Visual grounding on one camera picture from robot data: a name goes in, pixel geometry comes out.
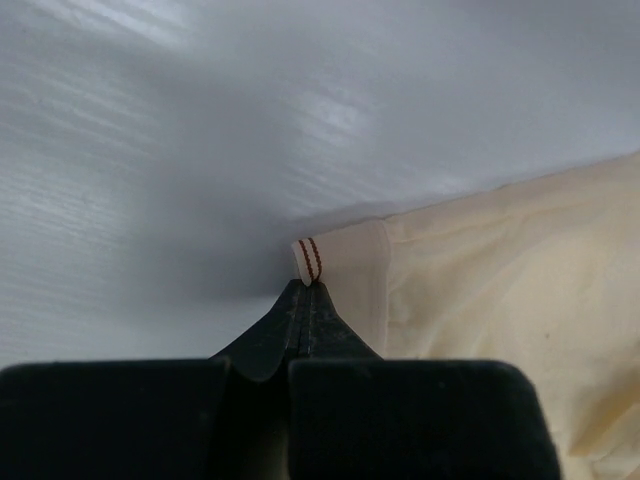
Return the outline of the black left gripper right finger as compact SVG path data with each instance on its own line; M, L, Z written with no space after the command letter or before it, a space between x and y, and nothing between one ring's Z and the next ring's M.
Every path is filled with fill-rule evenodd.
M557 479L536 391L492 360L384 360L322 284L294 286L288 367L294 479Z

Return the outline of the beige underwear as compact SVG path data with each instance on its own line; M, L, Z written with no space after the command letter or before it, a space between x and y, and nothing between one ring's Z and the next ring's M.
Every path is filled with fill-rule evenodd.
M534 384L567 479L639 475L639 158L292 246L388 358L496 359Z

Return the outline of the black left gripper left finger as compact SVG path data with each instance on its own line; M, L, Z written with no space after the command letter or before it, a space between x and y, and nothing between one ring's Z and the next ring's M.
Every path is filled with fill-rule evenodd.
M53 362L1 372L5 479L284 479L285 360L300 299L208 359Z

